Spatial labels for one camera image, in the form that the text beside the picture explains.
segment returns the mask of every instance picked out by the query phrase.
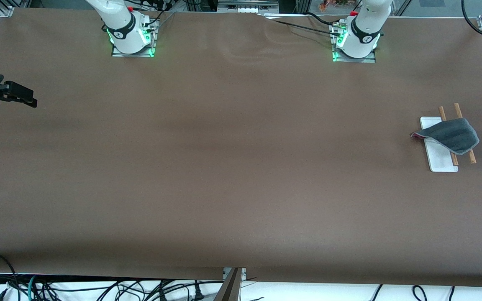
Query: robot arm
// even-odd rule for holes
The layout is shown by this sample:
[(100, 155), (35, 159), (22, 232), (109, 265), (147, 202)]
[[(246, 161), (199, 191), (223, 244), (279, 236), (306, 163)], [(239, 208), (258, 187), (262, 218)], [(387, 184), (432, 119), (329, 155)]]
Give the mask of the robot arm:
[(150, 17), (129, 11), (124, 0), (86, 0), (100, 14), (111, 42), (122, 53), (137, 53), (151, 39), (147, 30)]
[(392, 0), (363, 0), (360, 12), (345, 19), (346, 32), (337, 46), (356, 59), (369, 55), (377, 47), (380, 29), (390, 16)]

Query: white tray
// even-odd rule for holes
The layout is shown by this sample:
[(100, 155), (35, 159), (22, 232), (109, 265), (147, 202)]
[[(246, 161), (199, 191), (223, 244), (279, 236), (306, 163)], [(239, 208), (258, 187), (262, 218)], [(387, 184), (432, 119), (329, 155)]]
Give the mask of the white tray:
[[(421, 124), (421, 129), (424, 129), (442, 122), (442, 118), (421, 117), (419, 118), (419, 122)], [(453, 166), (451, 153), (447, 148), (431, 138), (424, 139), (423, 141), (425, 141), (425, 148), (427, 149), (429, 167), (433, 173), (456, 173), (459, 171), (458, 166)]]

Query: gray towel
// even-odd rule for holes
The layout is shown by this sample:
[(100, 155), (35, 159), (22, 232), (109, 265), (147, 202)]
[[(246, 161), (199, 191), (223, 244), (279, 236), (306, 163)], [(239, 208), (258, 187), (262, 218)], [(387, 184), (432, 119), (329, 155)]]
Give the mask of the gray towel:
[(430, 128), (413, 132), (411, 137), (432, 138), (457, 155), (469, 152), (479, 143), (476, 131), (466, 118), (442, 121)]

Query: blue cable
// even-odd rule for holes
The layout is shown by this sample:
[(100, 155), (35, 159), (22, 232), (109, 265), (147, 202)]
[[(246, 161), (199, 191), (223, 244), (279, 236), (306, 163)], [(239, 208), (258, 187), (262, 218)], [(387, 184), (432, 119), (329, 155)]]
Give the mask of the blue cable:
[(31, 296), (31, 290), (33, 289), (33, 281), (35, 280), (35, 277), (36, 275), (31, 277), (31, 280), (29, 280), (29, 285), (27, 286), (27, 297), (29, 297), (29, 301), (33, 301), (33, 296)]

